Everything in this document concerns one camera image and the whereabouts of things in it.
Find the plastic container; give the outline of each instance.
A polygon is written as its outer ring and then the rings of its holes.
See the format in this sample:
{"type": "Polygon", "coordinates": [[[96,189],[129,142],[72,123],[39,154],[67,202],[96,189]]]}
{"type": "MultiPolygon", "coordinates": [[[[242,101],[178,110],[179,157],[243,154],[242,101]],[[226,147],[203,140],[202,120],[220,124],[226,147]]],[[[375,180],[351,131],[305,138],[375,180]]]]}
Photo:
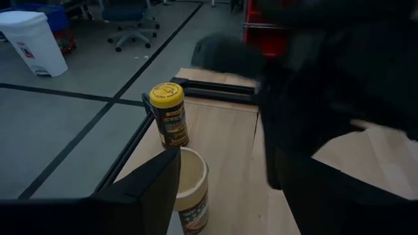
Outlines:
{"type": "Polygon", "coordinates": [[[43,5],[38,3],[28,3],[14,8],[21,11],[43,12],[48,17],[48,24],[53,33],[69,27],[69,21],[65,15],[64,8],[58,5],[43,5]]]}
{"type": "Polygon", "coordinates": [[[0,31],[36,75],[59,76],[68,70],[64,57],[41,12],[0,13],[0,31]]]}
{"type": "Polygon", "coordinates": [[[196,151],[181,147],[182,168],[174,209],[180,216],[184,235],[199,234],[208,223],[209,168],[196,151]]]}
{"type": "Polygon", "coordinates": [[[183,88],[166,82],[150,91],[152,112],[157,122],[161,143],[167,146],[186,146],[189,142],[184,112],[183,88]]]}
{"type": "Polygon", "coordinates": [[[3,13],[3,12],[8,12],[8,11],[12,11],[12,10],[14,10],[13,8],[5,8],[5,9],[1,9],[0,10],[0,13],[3,13]]]}

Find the black floor line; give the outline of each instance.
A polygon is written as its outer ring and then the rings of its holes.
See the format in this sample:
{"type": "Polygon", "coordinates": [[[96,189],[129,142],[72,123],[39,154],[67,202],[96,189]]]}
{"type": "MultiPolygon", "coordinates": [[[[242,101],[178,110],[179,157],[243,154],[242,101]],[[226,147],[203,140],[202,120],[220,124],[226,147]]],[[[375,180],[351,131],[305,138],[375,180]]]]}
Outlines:
{"type": "MultiPolygon", "coordinates": [[[[190,1],[187,1],[187,0],[168,0],[168,2],[171,2],[171,3],[204,3],[204,4],[211,3],[210,1],[193,1],[193,0],[190,0],[190,1]]],[[[215,5],[217,5],[217,4],[230,5],[230,3],[217,3],[216,0],[215,0],[215,5]]]]}
{"type": "Polygon", "coordinates": [[[120,99],[120,97],[133,85],[138,77],[151,65],[155,58],[163,51],[163,49],[169,44],[169,42],[184,28],[184,26],[196,15],[197,11],[203,6],[201,3],[189,17],[177,28],[172,35],[157,49],[157,51],[141,66],[131,79],[113,96],[113,100],[108,102],[89,123],[74,137],[65,148],[52,160],[52,162],[39,174],[39,176],[32,181],[31,185],[23,191],[18,197],[19,199],[29,199],[39,189],[39,187],[45,182],[45,180],[54,172],[54,170],[65,160],[70,152],[83,140],[83,138],[94,128],[94,126],[100,121],[100,119],[113,107],[116,100],[123,102],[135,102],[120,99]]]}
{"type": "Polygon", "coordinates": [[[110,110],[113,103],[107,103],[90,122],[65,146],[65,148],[48,164],[48,166],[32,181],[31,185],[25,189],[18,199],[29,199],[45,182],[45,180],[54,172],[54,170],[65,160],[70,152],[80,143],[83,138],[94,128],[96,123],[110,110]]]}
{"type": "Polygon", "coordinates": [[[71,91],[59,91],[59,90],[54,90],[54,89],[28,87],[28,86],[14,85],[14,84],[0,84],[0,88],[15,89],[18,91],[28,91],[28,92],[42,93],[42,94],[48,94],[48,95],[59,95],[59,96],[64,96],[64,97],[86,99],[90,101],[114,102],[116,104],[128,104],[128,105],[141,106],[141,107],[144,106],[142,101],[130,101],[130,100],[125,100],[125,99],[116,99],[113,97],[104,97],[100,95],[88,95],[88,94],[71,92],[71,91]]]}
{"type": "Polygon", "coordinates": [[[184,26],[196,15],[197,11],[203,6],[203,3],[201,3],[185,21],[180,25],[179,28],[177,28],[173,34],[157,49],[157,51],[145,62],[145,64],[136,72],[131,79],[116,93],[114,98],[120,98],[139,78],[139,76],[150,66],[152,61],[164,50],[164,48],[171,42],[171,40],[184,28],[184,26]]]}

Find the black metal frame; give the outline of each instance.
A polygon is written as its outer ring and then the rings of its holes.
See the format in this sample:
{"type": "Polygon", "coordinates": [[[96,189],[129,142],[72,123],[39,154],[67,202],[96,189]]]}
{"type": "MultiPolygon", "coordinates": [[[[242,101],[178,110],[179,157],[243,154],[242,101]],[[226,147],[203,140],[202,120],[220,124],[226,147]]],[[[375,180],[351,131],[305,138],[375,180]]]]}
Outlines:
{"type": "MultiPolygon", "coordinates": [[[[183,87],[184,95],[186,97],[256,105],[254,87],[219,84],[214,82],[200,82],[177,77],[172,78],[170,82],[180,84],[183,87]]],[[[142,140],[142,137],[144,137],[148,128],[150,128],[152,122],[154,121],[154,116],[150,110],[147,109],[147,107],[146,111],[147,116],[144,121],[142,121],[134,135],[119,154],[118,158],[104,175],[104,178],[96,187],[95,192],[99,192],[114,183],[123,166],[128,161],[139,142],[142,140]]]]}

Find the blue bin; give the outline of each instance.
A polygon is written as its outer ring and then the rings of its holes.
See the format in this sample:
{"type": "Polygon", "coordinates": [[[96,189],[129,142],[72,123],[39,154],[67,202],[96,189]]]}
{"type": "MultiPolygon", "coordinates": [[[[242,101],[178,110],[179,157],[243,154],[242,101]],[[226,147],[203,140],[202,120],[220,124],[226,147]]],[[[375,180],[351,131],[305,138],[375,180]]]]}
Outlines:
{"type": "Polygon", "coordinates": [[[38,3],[28,3],[14,7],[13,10],[43,12],[48,17],[48,24],[53,33],[69,27],[68,18],[64,8],[59,5],[44,5],[38,3]]]}

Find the table leg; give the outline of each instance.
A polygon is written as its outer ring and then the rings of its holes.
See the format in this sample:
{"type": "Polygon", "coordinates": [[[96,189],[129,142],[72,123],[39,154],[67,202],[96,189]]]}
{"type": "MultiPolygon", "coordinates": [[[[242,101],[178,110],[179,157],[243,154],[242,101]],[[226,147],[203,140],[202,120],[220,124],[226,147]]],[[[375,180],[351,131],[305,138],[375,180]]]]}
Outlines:
{"type": "Polygon", "coordinates": [[[93,16],[91,15],[91,12],[89,11],[89,7],[87,5],[83,5],[83,10],[87,15],[87,19],[93,20],[93,16]]]}

